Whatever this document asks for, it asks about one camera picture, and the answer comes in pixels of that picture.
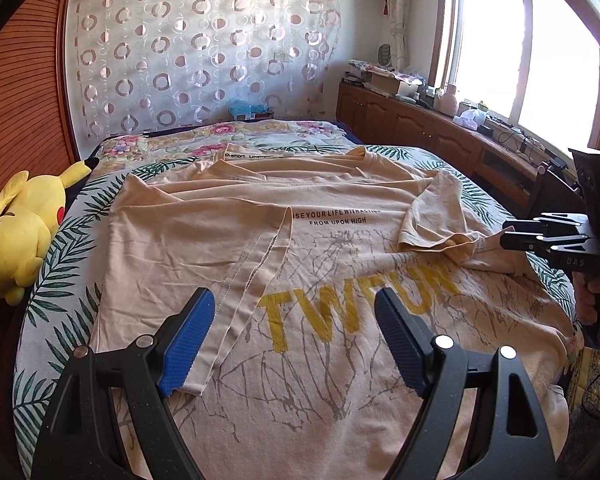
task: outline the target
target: bed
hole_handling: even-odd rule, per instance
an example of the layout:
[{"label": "bed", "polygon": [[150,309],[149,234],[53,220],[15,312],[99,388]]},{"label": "bed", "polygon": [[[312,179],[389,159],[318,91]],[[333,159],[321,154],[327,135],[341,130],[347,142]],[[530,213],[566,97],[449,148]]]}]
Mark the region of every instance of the bed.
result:
[{"label": "bed", "polygon": [[[68,356],[87,344],[102,296],[107,215],[125,176],[148,180],[165,170],[209,157],[230,142],[260,150],[318,154],[349,151],[355,142],[323,121],[219,123],[166,136],[121,136],[96,150],[100,164],[78,193],[53,240],[26,309],[13,380],[13,418],[23,470],[30,475],[40,425]],[[445,169],[463,184],[462,202],[497,227],[508,212],[463,174],[425,150],[368,146],[393,160],[426,170]],[[548,292],[574,321],[573,288],[560,270],[529,260]]]}]

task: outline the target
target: small fan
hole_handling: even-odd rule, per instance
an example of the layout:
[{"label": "small fan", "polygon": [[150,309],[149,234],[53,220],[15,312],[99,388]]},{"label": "small fan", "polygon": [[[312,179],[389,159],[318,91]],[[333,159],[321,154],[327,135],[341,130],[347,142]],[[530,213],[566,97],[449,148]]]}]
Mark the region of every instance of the small fan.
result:
[{"label": "small fan", "polygon": [[391,64],[391,46],[388,44],[380,45],[378,49],[378,63],[382,66],[389,66]]}]

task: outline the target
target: green leaf pattern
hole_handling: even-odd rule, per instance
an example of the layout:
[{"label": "green leaf pattern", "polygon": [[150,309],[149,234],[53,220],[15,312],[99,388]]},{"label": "green leaf pattern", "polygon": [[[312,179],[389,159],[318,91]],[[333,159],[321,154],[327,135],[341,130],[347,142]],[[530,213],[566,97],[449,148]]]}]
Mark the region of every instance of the green leaf pattern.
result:
[{"label": "green leaf pattern", "polygon": [[[261,146],[264,150],[339,153],[343,146]],[[405,146],[369,146],[372,152],[423,170],[447,170],[462,181],[462,203],[485,224],[499,229],[509,213],[493,198],[435,155]],[[149,180],[195,158],[180,158],[94,178],[79,193],[52,241],[34,284],[16,358],[13,419],[23,470],[30,476],[40,427],[56,381],[75,347],[87,344],[102,297],[107,216],[129,173]],[[529,261],[550,294],[574,319],[573,288],[560,270],[541,258]]]}]

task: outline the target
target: sheer curtain with circles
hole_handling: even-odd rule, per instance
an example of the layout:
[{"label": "sheer curtain with circles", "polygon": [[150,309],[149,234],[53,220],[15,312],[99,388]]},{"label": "sheer curtain with circles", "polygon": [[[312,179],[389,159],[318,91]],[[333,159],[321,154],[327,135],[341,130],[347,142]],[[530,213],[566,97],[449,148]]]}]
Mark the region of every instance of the sheer curtain with circles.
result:
[{"label": "sheer curtain with circles", "polygon": [[75,135],[95,141],[227,120],[233,99],[315,117],[340,9],[337,0],[70,0],[67,27]]}]

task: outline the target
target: plush ear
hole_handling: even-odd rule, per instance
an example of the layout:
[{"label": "plush ear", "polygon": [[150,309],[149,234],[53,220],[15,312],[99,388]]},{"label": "plush ear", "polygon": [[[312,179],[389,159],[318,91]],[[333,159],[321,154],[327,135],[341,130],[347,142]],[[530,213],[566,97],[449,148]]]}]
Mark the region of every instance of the plush ear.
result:
[{"label": "plush ear", "polygon": [[64,186],[64,188],[66,189],[69,186],[75,184],[76,182],[79,182],[90,173],[91,169],[82,160],[79,160],[75,164],[70,165],[66,170],[62,172],[62,175],[60,175],[60,180],[62,180],[62,186]]},{"label": "plush ear", "polygon": [[0,215],[11,203],[11,200],[16,198],[16,195],[20,192],[28,178],[29,171],[20,171],[13,175],[4,185],[0,192]]}]

